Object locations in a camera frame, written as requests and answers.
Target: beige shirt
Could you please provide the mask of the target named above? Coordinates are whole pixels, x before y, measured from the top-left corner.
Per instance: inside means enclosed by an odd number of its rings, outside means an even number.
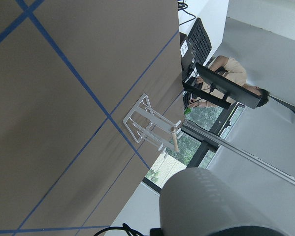
[[[244,67],[242,67],[242,65],[236,61],[234,58],[229,58],[226,65],[224,66],[225,70],[227,72],[225,72],[224,74],[222,74],[223,77],[225,77],[226,79],[240,85],[243,86],[245,83],[247,83],[247,73]],[[210,85],[208,85],[206,82],[203,82],[202,85],[202,90],[204,92],[209,93],[210,92]],[[222,99],[224,97],[224,94],[219,92],[217,89],[215,89],[213,92],[210,93],[211,95],[218,97],[220,99]],[[232,98],[228,97],[226,99],[227,102],[230,102],[231,104],[235,102],[235,100],[233,100]],[[217,107],[217,105],[211,103],[211,102],[207,102],[206,107]]]

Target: person's hand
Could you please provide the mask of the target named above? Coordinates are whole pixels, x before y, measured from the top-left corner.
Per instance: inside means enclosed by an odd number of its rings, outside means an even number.
[[[204,80],[202,79],[202,77],[201,76],[198,76],[197,77],[197,84],[201,84],[203,82],[204,82]]]
[[[198,106],[198,101],[196,100],[196,99],[191,99],[191,100],[189,100],[189,105],[188,105],[188,107],[197,107]]]

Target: person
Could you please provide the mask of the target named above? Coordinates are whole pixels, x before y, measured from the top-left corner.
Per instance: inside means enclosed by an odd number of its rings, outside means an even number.
[[[208,68],[222,75],[226,79],[229,79],[230,81],[242,86],[250,92],[253,92],[258,96],[261,96],[261,100],[259,101],[257,107],[263,106],[268,102],[269,92],[265,89],[259,88],[258,86],[251,86],[247,84],[246,70],[234,58],[218,56],[210,63]],[[197,77],[197,84],[202,85],[202,91],[209,93],[210,85],[208,85],[201,77]],[[212,91],[210,94],[218,98],[223,98],[224,96],[224,94],[219,92],[217,89]],[[230,103],[235,102],[230,97],[228,97],[226,101]],[[189,100],[188,107],[217,107],[217,105],[198,97],[197,99]]]

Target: sticker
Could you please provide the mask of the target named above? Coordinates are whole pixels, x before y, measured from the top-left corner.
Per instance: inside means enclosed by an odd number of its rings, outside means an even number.
[[[185,40],[180,48],[182,57],[186,54],[187,50],[188,50],[188,44],[187,44],[187,41]]]

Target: keyboard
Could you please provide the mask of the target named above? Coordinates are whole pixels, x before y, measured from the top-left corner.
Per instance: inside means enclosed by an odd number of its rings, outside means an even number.
[[[200,18],[196,19],[188,35],[188,42],[193,46],[196,62],[203,65],[212,50],[212,46]]]

